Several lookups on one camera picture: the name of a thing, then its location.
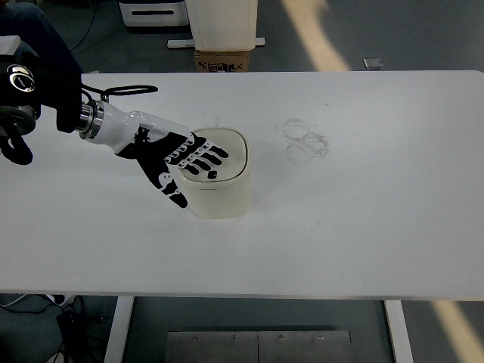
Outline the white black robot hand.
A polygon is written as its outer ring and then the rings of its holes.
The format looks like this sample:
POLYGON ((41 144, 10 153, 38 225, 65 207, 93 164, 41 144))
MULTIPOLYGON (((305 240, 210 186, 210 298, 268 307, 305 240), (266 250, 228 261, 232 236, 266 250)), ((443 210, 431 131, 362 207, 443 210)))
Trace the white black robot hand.
POLYGON ((180 192, 169 167, 177 166, 192 175, 210 171, 211 163, 222 165, 229 154, 187 127, 140 111, 124 112, 106 102, 93 108, 96 116, 88 129, 88 141, 106 145, 122 158, 136 160, 150 182, 174 204, 184 209, 180 192))

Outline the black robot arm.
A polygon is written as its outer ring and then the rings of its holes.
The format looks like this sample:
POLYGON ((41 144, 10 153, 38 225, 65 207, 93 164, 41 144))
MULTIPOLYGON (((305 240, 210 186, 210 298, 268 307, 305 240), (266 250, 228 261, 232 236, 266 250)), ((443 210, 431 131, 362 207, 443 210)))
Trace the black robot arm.
POLYGON ((169 170, 176 166, 198 175, 216 176, 228 153, 185 126, 167 119, 116 109, 90 98, 81 76, 55 67, 32 54, 1 56, 1 152, 7 160, 28 165, 33 154, 23 136, 36 127, 43 106, 56 111, 61 132, 78 132, 93 144, 106 145, 118 156, 136 160, 153 186, 181 208, 188 201, 169 170))

